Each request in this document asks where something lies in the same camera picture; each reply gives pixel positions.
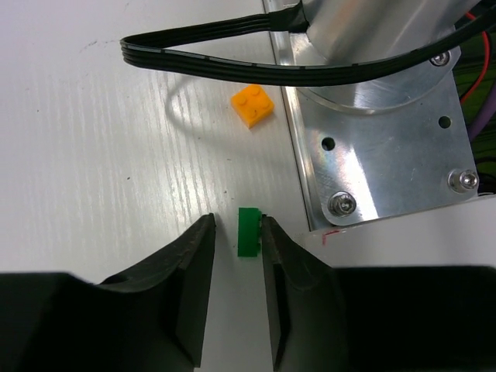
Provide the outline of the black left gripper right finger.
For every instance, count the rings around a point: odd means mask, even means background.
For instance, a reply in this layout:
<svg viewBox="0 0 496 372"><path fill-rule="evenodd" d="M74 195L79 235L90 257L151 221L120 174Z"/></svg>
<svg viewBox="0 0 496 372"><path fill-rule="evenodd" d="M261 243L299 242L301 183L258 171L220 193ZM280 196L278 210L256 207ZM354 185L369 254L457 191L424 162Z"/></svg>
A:
<svg viewBox="0 0 496 372"><path fill-rule="evenodd" d="M493 371L492 267L329 266L269 216L261 252L275 371Z"/></svg>

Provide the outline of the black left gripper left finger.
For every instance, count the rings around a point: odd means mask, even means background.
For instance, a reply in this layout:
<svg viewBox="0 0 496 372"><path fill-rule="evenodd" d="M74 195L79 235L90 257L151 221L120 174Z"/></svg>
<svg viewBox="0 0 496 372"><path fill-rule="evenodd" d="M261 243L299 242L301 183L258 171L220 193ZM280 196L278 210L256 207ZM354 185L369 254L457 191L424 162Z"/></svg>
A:
<svg viewBox="0 0 496 372"><path fill-rule="evenodd" d="M209 214L99 284L61 272L2 274L1 369L195 370L214 252Z"/></svg>

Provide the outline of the small green lego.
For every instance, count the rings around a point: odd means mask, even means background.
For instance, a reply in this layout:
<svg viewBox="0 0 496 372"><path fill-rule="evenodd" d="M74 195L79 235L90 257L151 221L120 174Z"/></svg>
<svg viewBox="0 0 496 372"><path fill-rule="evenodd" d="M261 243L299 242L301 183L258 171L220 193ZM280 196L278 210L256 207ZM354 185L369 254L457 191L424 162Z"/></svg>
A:
<svg viewBox="0 0 496 372"><path fill-rule="evenodd" d="M258 208L239 208L237 256L257 257L260 252L260 229L262 213Z"/></svg>

